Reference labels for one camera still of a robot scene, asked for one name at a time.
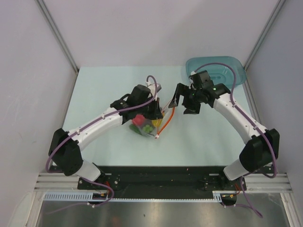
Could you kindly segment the red fake tomato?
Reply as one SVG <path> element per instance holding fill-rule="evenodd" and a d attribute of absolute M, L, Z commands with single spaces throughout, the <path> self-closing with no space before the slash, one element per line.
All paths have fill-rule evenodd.
<path fill-rule="evenodd" d="M 145 122 L 145 117 L 142 114 L 137 114 L 135 118 L 132 119 L 132 124 L 136 126 L 141 126 Z"/>

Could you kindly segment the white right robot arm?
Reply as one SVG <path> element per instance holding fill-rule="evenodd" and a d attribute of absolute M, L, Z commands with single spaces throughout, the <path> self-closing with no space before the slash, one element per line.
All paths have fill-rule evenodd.
<path fill-rule="evenodd" d="M 267 129 L 249 116 L 235 101 L 232 92 L 224 84 L 184 85 L 178 83 L 170 108 L 177 107 L 180 98 L 184 114 L 199 114 L 201 104 L 207 104 L 219 112 L 238 132 L 245 144 L 237 160 L 226 166 L 218 184 L 224 190 L 235 185 L 235 180 L 253 173 L 265 165 L 276 164 L 279 149 L 279 133 Z"/>

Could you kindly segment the green fake vegetable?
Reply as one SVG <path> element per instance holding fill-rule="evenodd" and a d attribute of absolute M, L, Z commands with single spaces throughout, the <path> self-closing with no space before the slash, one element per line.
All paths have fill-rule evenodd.
<path fill-rule="evenodd" d="M 148 124 L 143 127 L 138 127 L 134 124 L 131 124 L 129 125 L 129 129 L 141 136 L 149 136 L 154 130 L 154 128 Z"/>

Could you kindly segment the aluminium frame post left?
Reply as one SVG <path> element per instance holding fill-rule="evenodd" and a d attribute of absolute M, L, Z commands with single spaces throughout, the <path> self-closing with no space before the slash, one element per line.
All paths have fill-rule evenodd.
<path fill-rule="evenodd" d="M 47 25 L 49 26 L 53 36 L 55 37 L 62 53 L 64 54 L 66 60 L 68 61 L 69 65 L 71 66 L 71 68 L 73 69 L 73 71 L 75 72 L 76 75 L 78 75 L 80 69 L 76 64 L 76 61 L 74 60 L 74 57 L 72 56 L 72 53 L 64 39 L 64 37 L 62 36 L 59 27 L 55 21 L 55 19 L 53 18 L 47 4 L 45 3 L 44 0 L 35 0 L 39 10 L 41 11 L 43 17 L 46 20 Z"/>

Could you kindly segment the clear zip top bag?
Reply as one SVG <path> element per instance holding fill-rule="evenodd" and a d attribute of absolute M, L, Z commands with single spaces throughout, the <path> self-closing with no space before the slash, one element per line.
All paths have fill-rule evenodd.
<path fill-rule="evenodd" d="M 169 103 L 167 103 L 163 108 L 161 108 L 163 118 L 162 118 L 162 123 L 161 123 L 160 127 L 154 127 L 152 124 L 152 120 L 145 118 L 145 122 L 140 127 L 143 127 L 148 124 L 154 128 L 151 135 L 145 136 L 145 137 L 153 137 L 153 138 L 157 139 L 160 136 L 160 134 L 165 130 L 165 128 L 168 126 L 168 124 L 172 120 L 174 113 L 175 113 L 175 107 L 168 108 L 168 105 L 169 105 Z"/>

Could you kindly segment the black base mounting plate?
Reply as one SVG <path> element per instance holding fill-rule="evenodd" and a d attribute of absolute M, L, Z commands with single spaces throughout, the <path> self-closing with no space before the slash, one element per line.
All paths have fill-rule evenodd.
<path fill-rule="evenodd" d="M 202 200 L 213 192 L 236 194 L 248 188 L 243 180 L 228 180 L 223 166 L 101 166 L 96 181 L 110 186 L 116 199 Z"/>

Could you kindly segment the yellow fake lemon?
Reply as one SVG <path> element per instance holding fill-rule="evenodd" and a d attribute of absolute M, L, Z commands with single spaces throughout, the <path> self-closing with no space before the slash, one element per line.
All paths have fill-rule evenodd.
<path fill-rule="evenodd" d="M 162 123 L 162 119 L 152 120 L 151 122 L 154 127 L 160 127 Z"/>

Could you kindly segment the teal plastic tub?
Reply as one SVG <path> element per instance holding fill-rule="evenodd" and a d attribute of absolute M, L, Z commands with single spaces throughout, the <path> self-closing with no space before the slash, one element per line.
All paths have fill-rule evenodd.
<path fill-rule="evenodd" d="M 202 65 L 208 64 L 208 63 L 222 63 L 230 66 L 235 74 L 236 74 L 236 83 L 235 86 L 243 84 L 246 79 L 246 72 L 244 70 L 244 67 L 242 66 L 241 62 L 234 57 L 231 56 L 214 56 L 214 57 L 195 57 L 189 59 L 185 66 L 186 66 L 186 73 L 189 77 L 191 72 L 196 71 L 196 69 Z M 232 88 L 233 82 L 234 82 L 234 75 L 232 71 L 223 65 L 208 65 L 201 68 L 198 72 L 206 70 L 209 73 L 209 76 L 211 80 L 214 82 L 214 84 L 220 84 L 223 83 L 228 87 L 229 89 Z"/>

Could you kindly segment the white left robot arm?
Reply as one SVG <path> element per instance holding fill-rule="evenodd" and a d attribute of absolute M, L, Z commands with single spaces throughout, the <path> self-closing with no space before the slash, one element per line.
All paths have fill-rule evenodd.
<path fill-rule="evenodd" d="M 51 141 L 49 158 L 65 176 L 77 175 L 88 180 L 94 189 L 105 183 L 103 172 L 82 158 L 82 151 L 106 131 L 133 120 L 138 115 L 146 119 L 161 119 L 157 93 L 160 84 L 137 85 L 130 94 L 114 101 L 100 116 L 73 130 L 57 129 Z"/>

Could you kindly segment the aluminium frame post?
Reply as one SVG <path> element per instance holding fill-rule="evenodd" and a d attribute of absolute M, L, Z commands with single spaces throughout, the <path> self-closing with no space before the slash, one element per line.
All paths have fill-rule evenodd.
<path fill-rule="evenodd" d="M 245 64 L 244 64 L 244 70 L 247 71 L 251 62 L 255 58 L 256 54 L 258 53 L 259 49 L 261 48 L 265 38 L 267 37 L 271 27 L 277 20 L 281 10 L 283 9 L 284 5 L 287 3 L 287 0 L 278 0 L 273 11 L 271 12 L 264 28 L 262 29 L 262 32 L 260 33 L 257 42 L 255 43 L 252 51 L 250 52 Z"/>
<path fill-rule="evenodd" d="M 74 57 L 72 56 L 72 53 L 64 39 L 64 37 L 62 36 L 59 27 L 55 21 L 55 19 L 53 18 L 47 4 L 45 3 L 44 0 L 35 0 L 39 10 L 41 11 L 43 17 L 46 20 L 47 25 L 49 26 L 53 36 L 55 37 L 62 53 L 64 54 L 66 60 L 68 61 L 69 65 L 71 66 L 71 68 L 73 69 L 73 71 L 75 72 L 76 75 L 78 75 L 80 69 L 76 64 L 76 61 L 74 60 Z"/>

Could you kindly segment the aluminium frame post right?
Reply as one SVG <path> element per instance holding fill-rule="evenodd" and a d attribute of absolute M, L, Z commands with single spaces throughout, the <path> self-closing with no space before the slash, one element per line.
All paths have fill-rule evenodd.
<path fill-rule="evenodd" d="M 244 70 L 247 71 L 251 62 L 255 58 L 256 54 L 258 53 L 259 49 L 261 48 L 265 38 L 267 37 L 271 27 L 277 20 L 281 10 L 283 9 L 284 5 L 287 3 L 287 0 L 278 0 L 273 11 L 271 12 L 264 28 L 262 29 L 262 32 L 260 33 L 257 42 L 255 43 L 252 51 L 250 52 L 245 64 L 244 64 Z"/>

